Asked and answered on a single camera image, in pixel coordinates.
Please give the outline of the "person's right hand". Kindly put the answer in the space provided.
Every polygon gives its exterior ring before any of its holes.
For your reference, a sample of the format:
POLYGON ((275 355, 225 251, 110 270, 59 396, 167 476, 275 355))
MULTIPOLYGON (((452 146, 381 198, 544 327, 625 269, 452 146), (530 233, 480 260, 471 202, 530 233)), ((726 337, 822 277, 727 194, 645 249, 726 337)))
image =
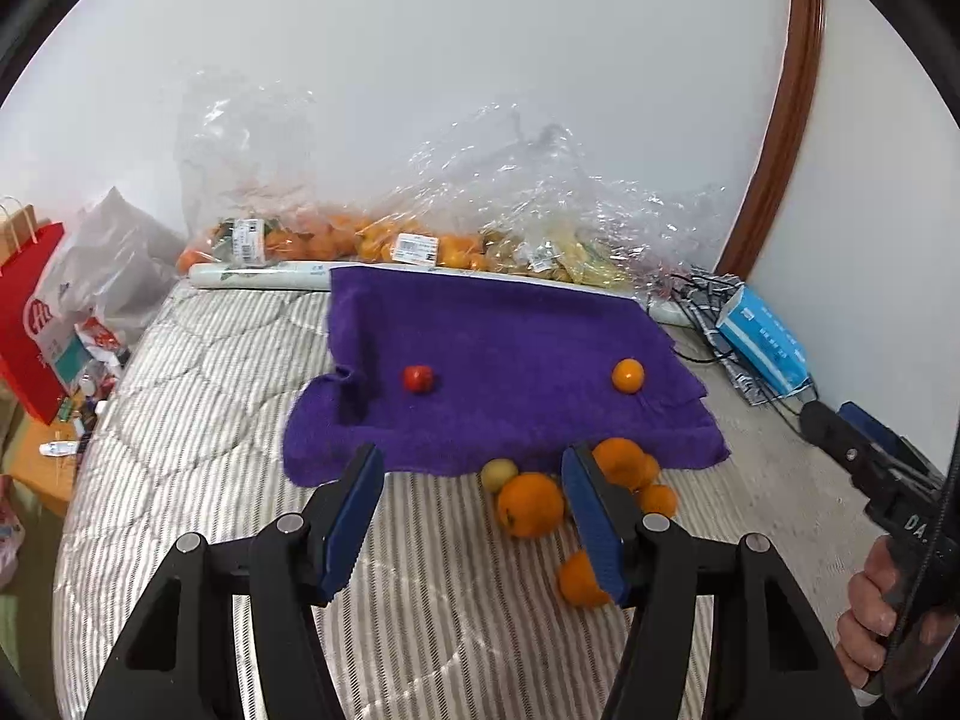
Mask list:
MULTIPOLYGON (((889 550, 890 538, 874 541, 861 571, 848 582, 848 609, 836 621, 835 652, 851 688, 864 691, 871 678, 882 671, 889 649, 882 639, 892 640, 898 613, 889 603, 889 594, 900 583, 900 569, 889 550)), ((896 652, 895 665, 889 668, 892 689, 912 688, 923 683, 952 639, 958 616, 943 611, 928 611, 921 621, 918 644, 911 652, 896 652)))

